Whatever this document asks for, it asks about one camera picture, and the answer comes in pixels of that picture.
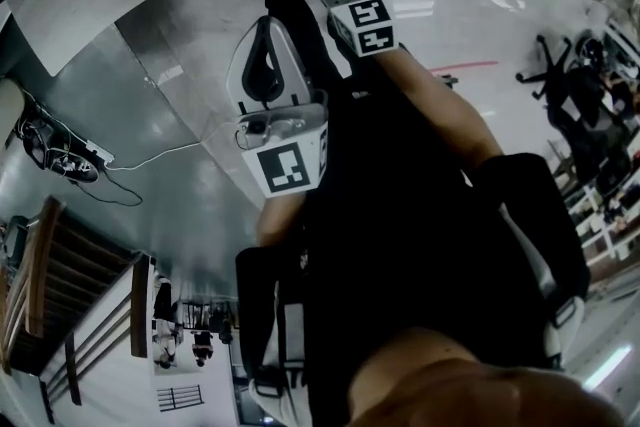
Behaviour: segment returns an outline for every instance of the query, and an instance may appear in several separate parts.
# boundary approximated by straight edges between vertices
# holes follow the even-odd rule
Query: wall
[[[4,24],[7,23],[7,20],[11,16],[11,10],[9,9],[9,4],[6,1],[0,4],[0,30],[4,27]]]
[[[16,427],[50,425],[40,394],[40,381],[16,370],[11,376],[0,371],[0,411]]]
[[[178,349],[181,354],[191,351],[192,336],[185,336],[185,342]],[[156,389],[177,388],[181,386],[200,385],[204,404],[176,411],[167,411],[160,415],[161,426],[175,427],[233,427],[238,425],[236,416],[233,383],[231,379],[231,361],[229,347],[223,345],[217,337],[212,340],[213,357],[207,360],[200,372],[180,375],[158,375],[155,379]]]
[[[619,347],[633,351],[595,390],[615,403],[629,418],[640,402],[640,293],[619,301],[616,297],[637,287],[633,271],[610,283],[608,291],[590,308],[572,347],[567,370],[580,381],[588,379]]]
[[[150,268],[147,287],[147,325],[151,325],[151,307],[153,294],[153,266]],[[100,300],[91,314],[75,331],[76,349],[96,329],[113,309],[131,291],[133,270],[130,269]],[[122,314],[113,319],[115,322]],[[94,339],[95,343],[110,326],[105,326]],[[82,365],[78,365],[80,373],[97,354],[117,338],[127,327],[129,321],[116,329]],[[147,330],[147,347],[151,351],[151,329]],[[76,361],[85,350],[77,355]],[[64,364],[64,350],[58,350],[47,365],[41,377],[47,382]],[[53,404],[56,422],[66,427],[111,427],[113,425],[157,425],[159,411],[156,393],[152,383],[153,361],[151,355],[147,359],[131,356],[130,337],[126,337],[116,348],[91,369],[80,382],[82,406],[71,402],[69,393]]]

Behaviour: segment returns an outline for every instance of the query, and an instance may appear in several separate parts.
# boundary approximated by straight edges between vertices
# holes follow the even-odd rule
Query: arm
[[[258,243],[273,246],[282,242],[304,205],[306,193],[268,199],[258,221]]]
[[[465,172],[473,173],[487,159],[502,155],[478,111],[431,75],[409,52],[399,49],[375,57],[459,158]]]

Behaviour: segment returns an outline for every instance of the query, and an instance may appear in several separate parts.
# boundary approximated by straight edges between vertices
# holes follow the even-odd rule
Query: office chair
[[[546,94],[549,85],[561,80],[561,78],[564,76],[565,63],[567,61],[567,57],[569,57],[569,52],[571,52],[571,49],[573,48],[573,43],[569,38],[564,38],[564,42],[567,44],[567,48],[563,52],[558,62],[554,64],[553,60],[551,59],[551,53],[549,52],[549,47],[544,36],[538,36],[536,40],[538,43],[540,43],[540,45],[542,45],[542,49],[544,50],[544,56],[547,61],[547,71],[545,73],[540,73],[539,75],[534,75],[533,77],[529,78],[524,78],[522,73],[518,73],[516,75],[516,80],[521,84],[534,84],[536,82],[544,82],[544,86],[542,86],[542,89],[539,93],[535,91],[532,93],[532,96],[536,100],[540,100],[540,98],[542,98]]]
[[[631,174],[629,130],[602,103],[603,84],[596,71],[577,68],[553,79],[545,84],[549,123],[569,144],[578,181],[593,184],[607,199]],[[564,108],[568,98],[578,119]]]

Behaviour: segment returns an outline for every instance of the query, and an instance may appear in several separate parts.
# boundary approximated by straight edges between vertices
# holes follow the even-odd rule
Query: person
[[[159,285],[153,307],[156,334],[152,341],[160,354],[154,361],[161,368],[169,369],[175,361],[176,349],[180,344],[180,325],[176,323],[176,310],[178,303],[172,303],[171,281],[158,275],[156,282]]]
[[[194,344],[191,345],[193,355],[196,357],[196,363],[199,367],[203,367],[207,359],[213,356],[213,346],[211,339],[213,335],[208,331],[194,332]]]
[[[230,345],[231,342],[233,342],[233,334],[231,333],[231,323],[226,319],[222,323],[222,330],[218,333],[218,339],[224,345]]]
[[[622,119],[631,119],[640,112],[640,93],[633,92],[627,80],[616,73],[602,76],[606,91],[611,95],[611,111]]]
[[[274,283],[304,267],[313,425],[622,425],[551,371],[548,306],[503,215],[508,203],[558,285],[584,298],[589,271],[546,162],[505,156],[408,50],[357,59],[329,26],[352,68],[343,79],[304,0],[265,5],[328,93],[329,144],[319,187],[267,200],[260,247],[236,259],[249,378],[274,326]]]

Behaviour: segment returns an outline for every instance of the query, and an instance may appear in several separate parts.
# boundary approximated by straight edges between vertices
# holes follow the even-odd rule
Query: white cable
[[[159,159],[160,157],[162,157],[163,155],[166,155],[167,153],[173,153],[174,151],[181,151],[181,150],[186,150],[188,148],[194,148],[196,146],[200,146],[201,144],[206,143],[214,135],[216,135],[218,130],[220,130],[225,125],[235,125],[235,124],[236,123],[232,123],[230,121],[228,121],[226,123],[223,123],[218,128],[216,128],[211,135],[207,136],[206,139],[203,139],[202,141],[198,141],[197,143],[185,144],[184,146],[178,146],[177,148],[171,148],[170,150],[165,150],[162,153],[158,153],[158,155],[156,155],[155,157],[151,157],[150,159],[147,159],[144,162],[140,162],[140,164],[138,164],[137,166],[132,166],[132,167],[109,167],[109,166],[105,165],[104,167],[106,169],[108,169],[109,171],[134,171],[136,169],[140,169],[142,166],[144,166],[145,164],[148,164],[149,162],[153,162],[154,160]]]

